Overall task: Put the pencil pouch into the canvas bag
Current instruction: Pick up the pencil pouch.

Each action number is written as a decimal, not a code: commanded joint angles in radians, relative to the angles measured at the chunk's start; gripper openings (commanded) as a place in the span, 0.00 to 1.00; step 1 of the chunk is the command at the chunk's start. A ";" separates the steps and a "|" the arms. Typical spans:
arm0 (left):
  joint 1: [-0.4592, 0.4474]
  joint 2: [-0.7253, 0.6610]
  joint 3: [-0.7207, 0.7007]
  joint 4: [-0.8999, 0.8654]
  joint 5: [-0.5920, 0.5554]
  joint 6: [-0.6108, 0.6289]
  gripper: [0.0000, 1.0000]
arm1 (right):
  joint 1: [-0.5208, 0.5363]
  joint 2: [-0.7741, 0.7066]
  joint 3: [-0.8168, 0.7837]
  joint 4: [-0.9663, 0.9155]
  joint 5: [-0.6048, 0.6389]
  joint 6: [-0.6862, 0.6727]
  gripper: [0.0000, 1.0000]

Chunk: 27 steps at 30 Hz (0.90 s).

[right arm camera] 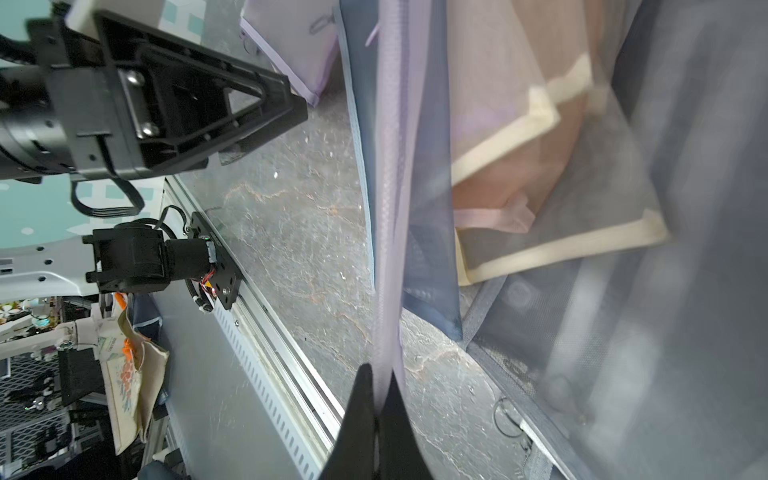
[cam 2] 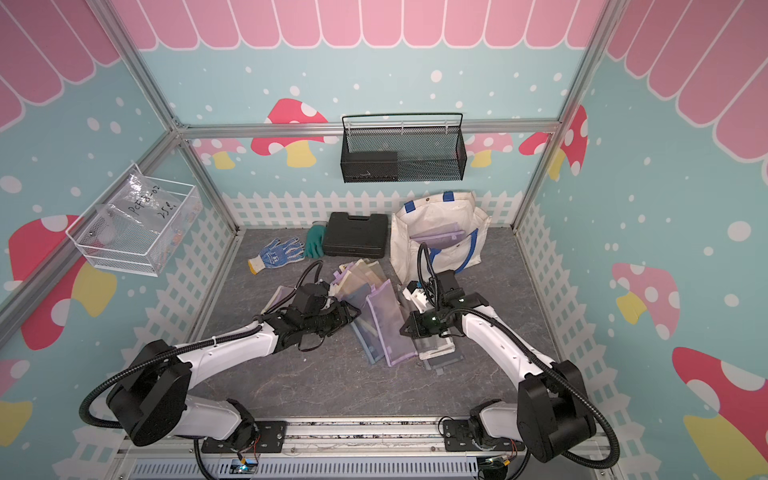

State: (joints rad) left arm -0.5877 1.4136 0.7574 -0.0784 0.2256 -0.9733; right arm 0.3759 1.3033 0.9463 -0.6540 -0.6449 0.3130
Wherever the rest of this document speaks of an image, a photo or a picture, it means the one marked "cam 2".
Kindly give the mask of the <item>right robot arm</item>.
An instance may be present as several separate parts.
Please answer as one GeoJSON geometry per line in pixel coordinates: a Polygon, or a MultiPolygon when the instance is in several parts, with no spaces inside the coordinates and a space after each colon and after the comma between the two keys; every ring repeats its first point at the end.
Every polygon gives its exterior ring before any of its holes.
{"type": "Polygon", "coordinates": [[[466,421],[468,436],[490,450],[508,441],[531,459],[546,463],[562,456],[593,470],[614,467],[621,457],[618,435],[589,399],[583,376],[569,360],[557,362],[534,349],[504,323],[478,293],[466,293],[452,270],[436,271],[426,244],[417,251],[416,290],[426,303],[405,320],[400,333],[412,339],[467,338],[480,346],[511,379],[517,400],[476,406],[466,421]]]}

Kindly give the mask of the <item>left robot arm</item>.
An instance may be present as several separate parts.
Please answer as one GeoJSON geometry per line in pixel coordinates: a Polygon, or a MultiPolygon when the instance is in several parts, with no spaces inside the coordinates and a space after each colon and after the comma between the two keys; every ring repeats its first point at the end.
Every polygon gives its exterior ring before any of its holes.
{"type": "Polygon", "coordinates": [[[242,452],[261,438],[253,415],[234,399],[208,400],[191,390],[237,365],[299,346],[307,335],[330,337],[360,314],[331,295],[328,283],[299,279],[242,328],[194,343],[146,344],[126,369],[85,396],[78,415],[89,426],[123,430],[137,447],[176,436],[212,439],[242,452]]]}

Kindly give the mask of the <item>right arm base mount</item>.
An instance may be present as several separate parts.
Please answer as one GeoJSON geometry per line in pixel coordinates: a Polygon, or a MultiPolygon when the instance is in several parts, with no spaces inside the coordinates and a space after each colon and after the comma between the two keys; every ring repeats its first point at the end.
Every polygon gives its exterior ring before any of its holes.
{"type": "Polygon", "coordinates": [[[519,440],[494,438],[485,432],[478,420],[442,417],[437,423],[447,452],[517,452],[524,453],[519,440]]]}

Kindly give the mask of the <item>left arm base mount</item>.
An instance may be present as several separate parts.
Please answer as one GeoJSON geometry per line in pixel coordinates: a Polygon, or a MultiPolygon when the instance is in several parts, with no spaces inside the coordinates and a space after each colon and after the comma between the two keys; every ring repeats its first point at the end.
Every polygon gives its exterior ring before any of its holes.
{"type": "Polygon", "coordinates": [[[239,427],[225,440],[206,438],[201,452],[241,455],[281,453],[287,427],[287,421],[257,420],[248,427],[239,427]]]}

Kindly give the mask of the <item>blue grey mesh pouch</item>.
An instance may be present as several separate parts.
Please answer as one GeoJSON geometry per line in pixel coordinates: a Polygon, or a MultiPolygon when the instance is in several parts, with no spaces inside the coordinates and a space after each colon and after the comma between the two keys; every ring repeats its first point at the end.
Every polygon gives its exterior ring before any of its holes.
{"type": "Polygon", "coordinates": [[[367,297],[370,294],[371,287],[368,284],[364,284],[350,295],[347,295],[345,300],[360,310],[360,314],[355,318],[351,326],[362,345],[369,363],[375,364],[384,358],[384,352],[372,311],[367,303],[367,297]]]}

